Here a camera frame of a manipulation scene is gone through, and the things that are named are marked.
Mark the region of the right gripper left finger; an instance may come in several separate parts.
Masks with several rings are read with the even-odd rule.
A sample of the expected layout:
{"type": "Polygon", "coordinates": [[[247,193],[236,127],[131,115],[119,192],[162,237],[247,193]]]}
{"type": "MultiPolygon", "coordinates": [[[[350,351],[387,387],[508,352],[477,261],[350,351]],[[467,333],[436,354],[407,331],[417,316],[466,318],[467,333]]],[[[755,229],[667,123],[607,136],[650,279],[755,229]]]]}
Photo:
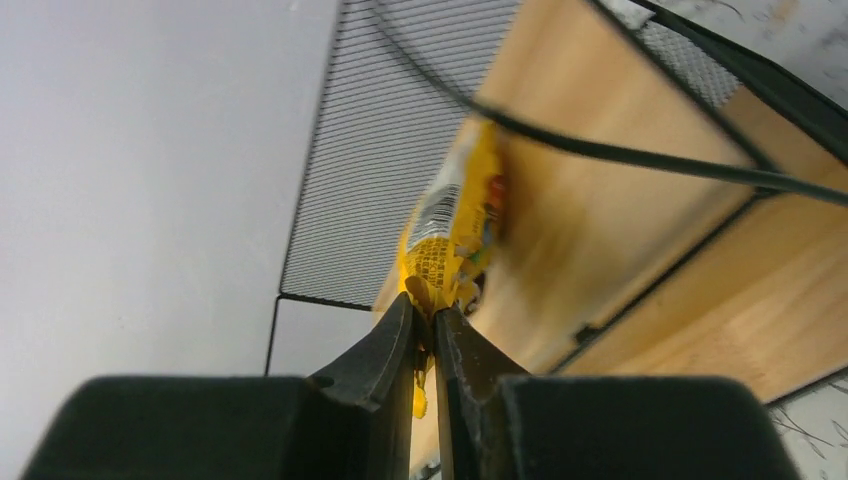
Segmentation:
{"type": "Polygon", "coordinates": [[[408,477],[415,322],[416,309],[401,293],[336,360],[287,379],[285,478],[408,477]]]}

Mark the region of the yellow m&m bag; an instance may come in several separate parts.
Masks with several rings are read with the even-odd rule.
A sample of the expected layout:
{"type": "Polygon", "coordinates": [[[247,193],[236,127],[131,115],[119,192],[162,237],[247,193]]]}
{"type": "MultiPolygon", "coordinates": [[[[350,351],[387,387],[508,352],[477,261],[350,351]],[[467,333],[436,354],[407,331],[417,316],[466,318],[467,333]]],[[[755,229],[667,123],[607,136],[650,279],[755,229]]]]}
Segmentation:
{"type": "Polygon", "coordinates": [[[501,233],[506,197],[498,128],[461,132],[413,210],[398,244],[398,290],[433,330],[437,312],[474,313],[501,233]]]}

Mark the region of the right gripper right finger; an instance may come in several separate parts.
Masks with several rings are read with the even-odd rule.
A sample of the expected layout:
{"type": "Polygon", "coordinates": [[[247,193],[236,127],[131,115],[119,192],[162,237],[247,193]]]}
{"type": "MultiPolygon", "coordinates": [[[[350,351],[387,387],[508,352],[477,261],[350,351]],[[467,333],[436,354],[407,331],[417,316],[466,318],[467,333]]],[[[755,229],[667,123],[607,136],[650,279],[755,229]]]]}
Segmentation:
{"type": "Polygon", "coordinates": [[[500,379],[526,372],[456,309],[434,317],[441,474],[512,479],[515,461],[500,379]]]}

